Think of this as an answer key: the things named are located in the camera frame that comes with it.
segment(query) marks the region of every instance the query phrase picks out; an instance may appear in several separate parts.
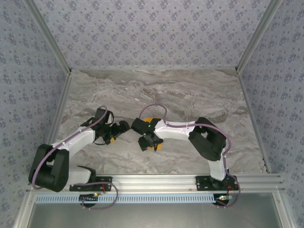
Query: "enclosure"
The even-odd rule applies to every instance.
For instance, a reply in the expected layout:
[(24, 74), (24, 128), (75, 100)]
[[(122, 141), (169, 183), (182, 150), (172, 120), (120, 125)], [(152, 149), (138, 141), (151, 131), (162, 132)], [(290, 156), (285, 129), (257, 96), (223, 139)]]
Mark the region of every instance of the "enclosure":
[[(14, 0), (0, 8), (1, 227), (52, 227), (43, 211), (66, 213), (58, 226), (72, 214), (81, 219), (74, 202), (39, 203), (46, 194), (56, 196), (27, 186), (38, 146), (63, 140), (101, 105), (115, 123), (131, 126), (154, 103), (167, 107), (168, 121), (206, 117), (231, 138), (227, 165), (242, 197), (233, 213), (221, 216), (236, 227), (304, 227), (302, 1)], [(142, 117), (163, 115), (154, 106)], [(113, 176), (121, 197), (200, 196), (194, 179), (209, 166), (190, 142), (166, 139), (161, 149), (142, 151), (139, 137), (128, 130), (109, 145), (87, 145), (70, 166)], [(126, 210), (151, 226), (223, 224), (212, 223), (217, 210), (205, 202), (129, 203), (103, 211), (102, 220), (86, 211), (90, 225), (108, 226), (113, 213), (123, 217)], [(268, 218), (259, 204), (271, 212)], [(149, 221), (145, 210), (160, 223)]]

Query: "yellow object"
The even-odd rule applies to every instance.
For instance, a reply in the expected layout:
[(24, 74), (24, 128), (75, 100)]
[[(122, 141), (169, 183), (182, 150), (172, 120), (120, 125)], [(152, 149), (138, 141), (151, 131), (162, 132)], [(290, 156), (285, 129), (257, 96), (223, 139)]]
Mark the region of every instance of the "yellow object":
[(158, 118), (158, 117), (150, 117), (150, 118), (144, 118), (143, 120), (144, 120), (145, 122), (150, 123), (152, 119), (157, 119), (157, 118)]
[[(155, 119), (155, 118), (158, 118), (158, 117), (144, 118), (143, 120), (144, 120), (145, 122), (150, 123), (151, 120), (152, 120), (152, 119)], [(161, 150), (161, 149), (162, 149), (162, 145), (161, 145), (161, 144), (158, 144), (158, 145), (157, 145), (157, 149), (158, 149), (158, 150)]]

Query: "aluminum frame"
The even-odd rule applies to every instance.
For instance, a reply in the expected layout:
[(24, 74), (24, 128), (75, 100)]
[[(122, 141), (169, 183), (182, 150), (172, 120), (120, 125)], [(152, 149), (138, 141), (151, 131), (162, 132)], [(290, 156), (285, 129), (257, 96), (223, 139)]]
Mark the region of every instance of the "aluminum frame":
[[(196, 194), (202, 193), (196, 190), (195, 177), (204, 174), (113, 174), (113, 184), (115, 184), (120, 193), (125, 194)], [(237, 174), (237, 179), (241, 187), (242, 194), (246, 193), (272, 193), (274, 196), (276, 208), (284, 228), (297, 227), (292, 218), (289, 217), (288, 204), (285, 203), (285, 188), (282, 177), (279, 174)], [(221, 191), (206, 191), (205, 193), (220, 193)], [(54, 193), (50, 190), (27, 190), (21, 205), (19, 215), (16, 219), (14, 228), (26, 228), (35, 204), (36, 197), (46, 193), (54, 195), (60, 194), (69, 196), (76, 192), (69, 192), (66, 187), (60, 193)]]
[(52, 35), (52, 32), (48, 28), (46, 22), (43, 19), (43, 16), (41, 15), (37, 5), (35, 4), (34, 0), (23, 0), (24, 4), (29, 10), (29, 13), (32, 15), (34, 21), (36, 22), (37, 26), (39, 27), (42, 35), (44, 36), (46, 42), (48, 43), (49, 47), (53, 51), (55, 57), (58, 60), (58, 63), (64, 70), (66, 74), (70, 73), (70, 67), (60, 50), (59, 45), (57, 44), (55, 38)]
[(58, 135), (59, 128), (60, 128), (60, 123), (61, 123), (63, 113), (65, 111), (65, 107), (67, 104), (67, 98), (68, 98), (68, 94), (70, 92), (71, 82), (72, 82), (72, 78), (71, 78), (70, 74), (68, 74), (66, 76), (66, 81), (63, 86), (63, 90), (61, 92), (58, 107), (56, 109), (55, 116), (54, 116), (54, 119), (53, 119), (53, 122), (51, 125), (51, 131), (49, 132), (48, 137), (47, 137), (47, 142), (46, 142), (47, 144), (53, 144), (56, 142), (57, 135)]
[(257, 140), (258, 146), (260, 148), (260, 151), (261, 151), (263, 159), (264, 159), (264, 164), (266, 166), (267, 172), (271, 173), (272, 171), (271, 171), (270, 162), (269, 162), (268, 156), (266, 154), (266, 150), (265, 150), (265, 147), (264, 147), (264, 144), (263, 144), (263, 141), (262, 141), (260, 131), (259, 131), (258, 126), (257, 126), (255, 116), (253, 114), (253, 110), (252, 110), (252, 107), (251, 107), (251, 104), (250, 104), (250, 100), (249, 100), (248, 94), (246, 92), (245, 84), (243, 82), (242, 76), (239, 73), (238, 73), (238, 79), (239, 79), (241, 89), (242, 89), (242, 92), (243, 92), (243, 95), (244, 95), (245, 103), (246, 103), (248, 111), (249, 111), (249, 116), (250, 116), (250, 119), (251, 119), (253, 130), (255, 131), (255, 134), (256, 134), (256, 140)]
[(272, 18), (274, 17), (281, 3), (282, 0), (270, 0), (269, 4), (267, 5), (267, 8), (263, 13), (263, 16), (259, 20), (255, 31), (253, 32), (247, 46), (245, 47), (245, 50), (243, 51), (241, 58), (237, 63), (237, 73), (241, 74), (244, 70), (247, 62), (250, 60), (254, 50), (256, 49), (256, 46), (260, 42), (264, 32), (271, 23)]

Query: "robotic arm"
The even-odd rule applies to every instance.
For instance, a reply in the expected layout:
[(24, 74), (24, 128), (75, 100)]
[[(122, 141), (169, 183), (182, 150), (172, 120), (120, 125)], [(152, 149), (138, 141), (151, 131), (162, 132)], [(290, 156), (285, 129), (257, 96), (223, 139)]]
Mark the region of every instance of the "robotic arm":
[[(87, 183), (91, 170), (86, 167), (69, 167), (69, 160), (83, 147), (93, 143), (98, 138), (102, 137), (105, 144), (110, 144), (119, 135), (130, 129), (126, 121), (120, 121), (119, 125), (114, 123), (114, 115), (111, 111), (98, 108), (95, 117), (84, 122), (78, 130), (60, 142), (52, 145), (42, 144), (38, 147), (36, 156), (31, 167), (28, 180), (33, 181), (34, 173), (43, 160), (43, 158), (56, 146), (62, 143), (47, 160), (42, 164), (38, 171), (35, 184), (43, 188), (61, 191), (66, 185), (77, 183)], [(105, 117), (92, 128), (86, 129), (94, 122), (97, 122), (103, 115)]]
[[(154, 147), (154, 150), (156, 150), (157, 145), (163, 143), (163, 139), (170, 138), (190, 141), (200, 155), (208, 160), (211, 177), (218, 181), (223, 181), (226, 172), (221, 155), (226, 146), (226, 138), (212, 128), (191, 126), (194, 124), (208, 124), (216, 127), (208, 119), (200, 117), (197, 121), (189, 123), (169, 121), (165, 123), (164, 120), (158, 118), (153, 118), (151, 122), (148, 123), (136, 118), (131, 128), (142, 135), (138, 140), (142, 151), (145, 151), (148, 147)], [(204, 137), (201, 135), (202, 133), (207, 133), (207, 136)]]
[[(112, 124), (113, 121), (114, 115), (111, 111), (98, 108), (95, 116), (84, 122), (69, 137), (52, 145), (40, 145), (30, 170), (29, 182), (32, 183), (33, 179), (36, 179), (36, 185), (55, 192), (61, 191), (66, 185), (92, 182), (92, 169), (71, 168), (69, 160), (96, 139), (102, 137), (104, 144), (108, 145), (130, 129), (126, 121), (120, 121), (119, 125)], [(200, 155), (208, 160), (211, 185), (217, 188), (226, 182), (227, 173), (222, 156), (226, 138), (208, 119), (200, 117), (195, 122), (177, 123), (153, 118), (149, 123), (136, 118), (131, 128), (142, 135), (138, 140), (142, 151), (148, 147), (154, 147), (156, 150), (157, 145), (167, 138), (189, 141)]]

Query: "cable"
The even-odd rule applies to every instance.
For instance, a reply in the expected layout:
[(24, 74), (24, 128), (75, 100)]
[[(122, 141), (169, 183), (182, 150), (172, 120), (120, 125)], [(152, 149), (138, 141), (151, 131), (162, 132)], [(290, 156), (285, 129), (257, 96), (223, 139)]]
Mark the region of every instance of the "cable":
[(103, 145), (105, 145), (105, 143), (96, 143), (95, 141), (93, 142), (95, 145), (97, 145), (97, 146), (103, 146)]
[(216, 202), (222, 204), (222, 205), (223, 205), (224, 207), (226, 207), (226, 208), (229, 208), (229, 207), (235, 205), (235, 204), (238, 202), (238, 200), (239, 200), (239, 197), (240, 197), (240, 194), (241, 194), (241, 188), (240, 188), (240, 185), (239, 185), (238, 180), (237, 180), (233, 175), (231, 175), (231, 174), (228, 172), (227, 165), (226, 165), (226, 153), (231, 149), (231, 140), (230, 140), (229, 136), (228, 136), (224, 131), (222, 131), (221, 129), (219, 129), (219, 128), (215, 127), (215, 126), (209, 125), (209, 124), (203, 124), (203, 123), (201, 123), (201, 124), (200, 124), (200, 123), (194, 123), (194, 124), (193, 124), (193, 123), (192, 123), (192, 124), (188, 124), (188, 125), (178, 125), (178, 126), (177, 126), (177, 125), (171, 125), (171, 124), (169, 124), (169, 123), (166, 123), (167, 108), (166, 108), (165, 106), (163, 106), (162, 104), (157, 104), (157, 103), (156, 103), (156, 104), (150, 104), (150, 105), (147, 105), (146, 107), (144, 107), (144, 108), (142, 109), (142, 111), (139, 113), (139, 117), (138, 117), (138, 118), (140, 119), (141, 116), (142, 116), (142, 114), (143, 114), (143, 112), (144, 112), (144, 110), (146, 110), (147, 108), (149, 108), (149, 107), (151, 107), (151, 106), (160, 106), (160, 107), (164, 108), (165, 113), (164, 113), (164, 115), (163, 115), (163, 121), (164, 121), (165, 125), (167, 125), (168, 127), (173, 127), (173, 128), (194, 127), (194, 126), (208, 127), (208, 128), (212, 128), (212, 129), (218, 131), (219, 133), (221, 133), (221, 134), (227, 139), (227, 141), (228, 141), (228, 148), (227, 148), (227, 149), (223, 152), (223, 154), (222, 154), (222, 157), (223, 157), (223, 165), (224, 165), (224, 170), (225, 170), (226, 175), (228, 175), (228, 176), (230, 176), (231, 178), (233, 178), (234, 181), (237, 183), (238, 195), (237, 195), (235, 201), (232, 202), (230, 205), (226, 205), (225, 203), (223, 203), (223, 202), (221, 202), (221, 201), (218, 201), (218, 200), (216, 200)]
[(228, 184), (227, 187), (228, 187), (228, 192), (227, 192), (227, 194), (229, 195), (229, 189), (232, 189), (232, 190), (233, 190), (233, 196), (232, 196), (232, 198), (234, 198), (234, 196), (235, 196), (234, 188), (233, 188), (230, 184)]
[(74, 134), (72, 134), (70, 137), (68, 137), (67, 139), (65, 139), (64, 141), (60, 142), (58, 145), (56, 145), (52, 150), (50, 150), (46, 156), (41, 160), (41, 162), (39, 163), (39, 165), (37, 166), (37, 169), (35, 170), (35, 173), (33, 175), (33, 180), (32, 180), (32, 187), (33, 189), (39, 190), (42, 189), (42, 187), (37, 187), (35, 185), (36, 182), (36, 178), (38, 176), (38, 172), (41, 169), (41, 166), (43, 165), (43, 163), (48, 159), (49, 156), (51, 156), (51, 154), (57, 150), (60, 146), (62, 146), (63, 144), (67, 143), (68, 141), (72, 140), (74, 137), (76, 137), (77, 135), (81, 134), (82, 132), (85, 132), (86, 130), (88, 130), (89, 128), (94, 127), (96, 124), (98, 124), (106, 115), (106, 113), (108, 112), (108, 109), (105, 106), (100, 106), (99, 108), (105, 108), (105, 113), (102, 115), (102, 117), (100, 117), (96, 122), (94, 122), (93, 124), (89, 125), (88, 127), (79, 130), (77, 132), (75, 132)]
[(85, 197), (82, 200), (82, 203), (81, 203), (81, 205), (83, 206), (83, 209), (87, 209), (87, 210), (104, 210), (104, 209), (109, 209), (110, 207), (112, 207), (116, 203), (116, 201), (118, 199), (118, 188), (113, 183), (111, 183), (111, 182), (101, 181), (101, 182), (85, 183), (85, 184), (75, 184), (75, 185), (77, 185), (77, 186), (89, 186), (89, 185), (96, 185), (96, 184), (102, 184), (102, 185), (109, 184), (109, 185), (113, 186), (115, 188), (115, 191), (116, 191), (116, 197), (115, 197), (114, 201), (110, 205), (105, 206), (105, 207), (101, 207), (101, 208), (88, 208), (88, 207), (85, 206), (85, 200), (88, 197)]

